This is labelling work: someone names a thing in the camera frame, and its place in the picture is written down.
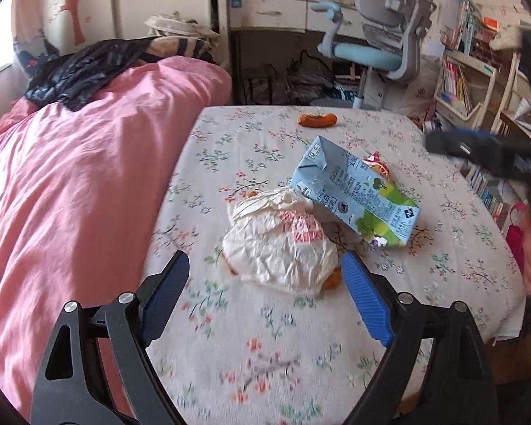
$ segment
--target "white paper wrapper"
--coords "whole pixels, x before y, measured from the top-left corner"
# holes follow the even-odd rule
[[[313,202],[292,188],[238,203],[230,223],[223,252],[243,281],[296,295],[317,294],[338,266],[335,244],[313,217]]]

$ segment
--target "office chair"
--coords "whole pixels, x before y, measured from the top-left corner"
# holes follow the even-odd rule
[[[327,58],[340,58],[366,66],[353,109],[361,109],[367,78],[372,69],[380,70],[391,80],[408,83],[419,74],[421,40],[431,27],[433,0],[354,0],[357,11],[370,23],[364,24],[364,35],[371,46],[335,43],[344,18],[340,5],[321,1],[311,5],[313,11],[324,12],[333,22],[324,35],[318,51]]]

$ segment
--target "pink bag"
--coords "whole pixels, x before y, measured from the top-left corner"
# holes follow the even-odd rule
[[[513,221],[511,220],[511,213],[514,209],[517,209],[518,211],[527,211],[527,206],[523,203],[513,205],[509,213],[511,225],[510,228],[507,229],[506,235],[507,244],[515,257],[515,261],[517,262],[519,270],[521,273],[523,273],[523,267],[525,265],[525,254],[523,252],[523,230],[521,230],[520,226],[514,225]]]

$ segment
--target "pink bedspread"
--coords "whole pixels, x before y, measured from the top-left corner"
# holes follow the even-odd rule
[[[0,119],[0,388],[26,418],[63,304],[137,288],[191,127],[230,85],[174,57],[127,70],[77,113],[21,99]]]

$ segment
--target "floral tablecloth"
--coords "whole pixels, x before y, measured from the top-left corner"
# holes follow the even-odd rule
[[[297,125],[300,113],[334,113],[329,129]],[[421,208],[409,244],[375,249],[324,224],[340,253],[356,250],[372,272],[421,302],[470,307],[484,340],[517,335],[524,290],[486,208],[422,133],[390,113],[306,107],[218,107],[195,125],[161,208],[145,274],[177,249],[191,278],[163,336],[148,353],[187,423],[342,423],[384,348],[372,340],[341,285],[295,298],[232,277],[221,258],[228,208],[251,191],[286,185],[307,146],[323,135],[357,156],[380,151],[392,178]],[[422,382],[423,341],[406,395]]]

